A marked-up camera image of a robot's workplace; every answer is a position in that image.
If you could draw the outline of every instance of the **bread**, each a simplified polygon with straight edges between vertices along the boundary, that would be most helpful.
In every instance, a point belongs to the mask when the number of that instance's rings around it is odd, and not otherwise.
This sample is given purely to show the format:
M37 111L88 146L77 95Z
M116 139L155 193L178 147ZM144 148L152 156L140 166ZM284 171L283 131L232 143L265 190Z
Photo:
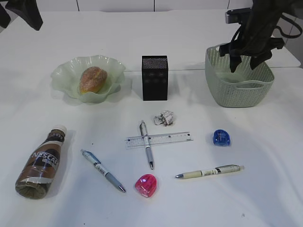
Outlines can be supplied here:
M87 68L80 79L80 94L83 95L89 91L97 93L105 84L107 72L99 67Z

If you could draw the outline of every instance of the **white pen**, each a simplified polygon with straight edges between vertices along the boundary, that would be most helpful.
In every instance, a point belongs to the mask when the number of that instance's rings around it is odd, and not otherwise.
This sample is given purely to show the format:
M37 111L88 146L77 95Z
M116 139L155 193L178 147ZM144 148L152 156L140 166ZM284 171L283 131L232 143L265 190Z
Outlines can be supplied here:
M101 164L101 162L94 156L93 153L81 149L82 155L94 165L94 167L109 181L112 185L121 192L126 192L122 184Z
M147 128L146 128L146 124L144 121L141 121L139 128L140 128L141 136L143 137L143 140L145 143L145 152L146 152L148 164L150 165L151 169L153 169L154 161L153 161L153 157L152 157L152 149L151 149L151 145L149 143Z
M209 170L198 170L194 172L188 172L183 174L178 174L175 176L177 179L188 179L193 177L201 177L201 176L210 176L215 174L225 174L230 172L236 172L244 169L244 166L237 166L237 165L228 165L228 166L219 166L215 169Z

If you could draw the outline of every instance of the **blue sharpener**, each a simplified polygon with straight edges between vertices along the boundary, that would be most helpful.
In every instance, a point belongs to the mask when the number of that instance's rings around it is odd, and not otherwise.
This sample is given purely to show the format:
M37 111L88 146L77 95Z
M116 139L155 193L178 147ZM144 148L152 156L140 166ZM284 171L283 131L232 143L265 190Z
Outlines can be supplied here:
M229 146L231 143L229 134L223 129L218 129L214 132L213 137L214 145L217 146Z

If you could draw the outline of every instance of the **pink sharpener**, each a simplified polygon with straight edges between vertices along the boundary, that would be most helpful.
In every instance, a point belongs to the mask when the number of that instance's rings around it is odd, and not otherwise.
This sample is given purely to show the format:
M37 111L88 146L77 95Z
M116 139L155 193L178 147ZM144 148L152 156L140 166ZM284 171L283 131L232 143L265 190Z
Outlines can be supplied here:
M135 189L145 197L151 197L157 188L157 179L151 174L145 174L134 185Z

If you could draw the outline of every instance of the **white tabletop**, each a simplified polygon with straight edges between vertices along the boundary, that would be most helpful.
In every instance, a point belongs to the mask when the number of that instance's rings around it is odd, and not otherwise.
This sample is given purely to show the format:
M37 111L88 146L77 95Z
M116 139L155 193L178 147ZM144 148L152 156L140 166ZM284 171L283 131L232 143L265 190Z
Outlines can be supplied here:
M50 73L74 57L102 54L121 61L130 71L141 70L142 55L167 55L170 70L204 69L206 49L228 43L239 27L225 23L225 12L43 12L40 31L17 18L0 35L0 49L5 53L0 66L23 71L39 61ZM270 67L300 66L285 48L273 50L267 63Z
M268 95L258 106L244 109L218 106L203 70L170 71L169 100L152 102L142 101L140 72L127 72L121 91L97 105L53 91L46 72L23 77L11 69L1 74L1 225L302 226L303 69L272 70L276 80ZM152 116L165 109L175 112L175 124L153 125ZM150 134L190 131L194 141L152 147L152 171L143 149L125 150L124 145L126 137L139 135L142 119ZM15 192L15 180L58 123L68 133L53 185L44 199L24 199ZM216 129L229 132L230 147L212 144ZM82 157L81 148L94 152L127 193L98 173ZM246 168L205 178L174 178L228 164ZM159 183L148 199L133 189L147 173Z

